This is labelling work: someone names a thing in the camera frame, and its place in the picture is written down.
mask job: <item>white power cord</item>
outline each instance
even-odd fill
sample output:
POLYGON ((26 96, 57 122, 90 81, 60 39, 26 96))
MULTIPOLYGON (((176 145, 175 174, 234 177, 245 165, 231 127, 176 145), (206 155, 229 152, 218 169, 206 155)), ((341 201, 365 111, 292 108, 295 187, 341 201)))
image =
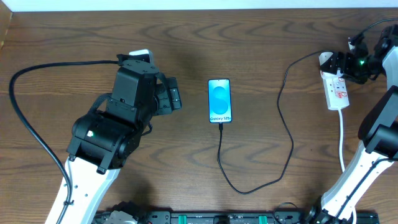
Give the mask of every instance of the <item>white power cord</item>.
MULTIPOLYGON (((344 166, 344 159, 343 159, 343 140, 344 140, 344 127, 343 127, 343 113, 341 112, 341 109, 338 109, 338 116, 340 119, 340 142, 338 145, 338 157, 340 159, 340 166, 341 166, 341 171, 344 172, 345 166, 344 166)), ((353 208, 353 223, 356 224, 356 210, 353 208)))

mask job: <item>wooden surface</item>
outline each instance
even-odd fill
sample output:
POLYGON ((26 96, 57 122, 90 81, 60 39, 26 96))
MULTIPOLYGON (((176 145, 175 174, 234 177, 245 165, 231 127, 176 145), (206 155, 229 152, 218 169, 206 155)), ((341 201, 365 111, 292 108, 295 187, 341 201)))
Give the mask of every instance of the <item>wooden surface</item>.
POLYGON ((4 39, 6 38, 8 25, 10 24, 11 16, 12 16, 12 12, 0 0, 0 54, 1 54, 1 49, 4 45, 4 39))
MULTIPOLYGON (((154 131, 127 160, 100 209, 123 200, 178 210, 272 210, 281 202, 309 207, 340 176, 338 114, 328 111, 317 57, 289 73, 281 108, 295 140, 277 184, 251 195, 227 185, 216 163, 219 132, 208 122, 207 80, 231 80, 234 121, 224 126, 222 158, 232 183, 250 190, 278 178, 290 149, 276 108, 284 71, 321 49, 348 50, 347 37, 397 9, 15 13, 0 58, 0 223, 42 223, 61 174, 29 134, 8 97, 18 70, 40 63, 112 60, 148 48, 168 77, 177 77, 183 109, 152 119, 154 131)), ((387 24, 371 30, 369 48, 387 24)), ((65 161, 72 124, 100 93, 111 91, 117 66, 48 68, 17 81, 17 100, 33 127, 65 161)), ((345 161, 359 125, 386 90, 386 79, 348 83, 345 161)), ((358 203, 381 223, 397 223, 397 166, 358 203)))

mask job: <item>white power strip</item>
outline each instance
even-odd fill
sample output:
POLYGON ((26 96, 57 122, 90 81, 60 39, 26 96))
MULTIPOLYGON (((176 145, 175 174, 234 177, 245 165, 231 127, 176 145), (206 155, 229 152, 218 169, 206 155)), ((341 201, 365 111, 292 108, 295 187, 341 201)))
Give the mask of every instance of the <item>white power strip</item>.
MULTIPOLYGON (((319 56, 319 63, 322 65, 331 57, 331 55, 331 52, 322 53, 319 56)), ((329 110, 340 110, 349 106, 346 83, 343 78, 340 78, 340 76, 342 76, 340 71, 338 71, 337 75, 321 71, 323 87, 326 94, 326 102, 329 110)))

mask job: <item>smartphone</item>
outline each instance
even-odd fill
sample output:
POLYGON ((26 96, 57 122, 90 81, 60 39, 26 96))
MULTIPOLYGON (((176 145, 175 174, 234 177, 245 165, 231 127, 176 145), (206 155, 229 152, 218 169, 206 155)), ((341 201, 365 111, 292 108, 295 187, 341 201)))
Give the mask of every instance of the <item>smartphone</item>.
POLYGON ((232 122, 229 79, 209 80, 209 120, 211 123, 232 122))

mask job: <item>blue phone screen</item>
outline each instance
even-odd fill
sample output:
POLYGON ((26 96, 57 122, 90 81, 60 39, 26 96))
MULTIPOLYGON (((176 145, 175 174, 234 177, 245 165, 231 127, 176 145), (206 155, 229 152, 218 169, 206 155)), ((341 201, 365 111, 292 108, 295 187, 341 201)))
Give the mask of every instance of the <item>blue phone screen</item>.
POLYGON ((232 121, 231 90, 228 79, 209 80, 209 114, 211 123, 232 121))

